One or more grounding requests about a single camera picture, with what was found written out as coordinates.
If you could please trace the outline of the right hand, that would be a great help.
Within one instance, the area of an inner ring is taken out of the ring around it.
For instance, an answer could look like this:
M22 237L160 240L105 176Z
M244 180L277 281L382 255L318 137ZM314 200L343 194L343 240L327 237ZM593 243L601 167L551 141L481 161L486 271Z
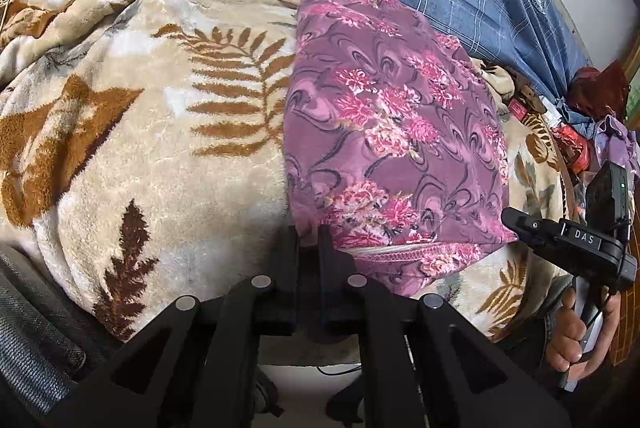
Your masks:
M575 301L575 290L567 287L562 295L562 307L556 315L556 325L546 349L547 363L558 372L567 372L570 382L579 382L598 369L620 324L620 293L616 292L603 309L603 324L592 356L588 361L581 363L580 341L585 337L587 327L574 310Z

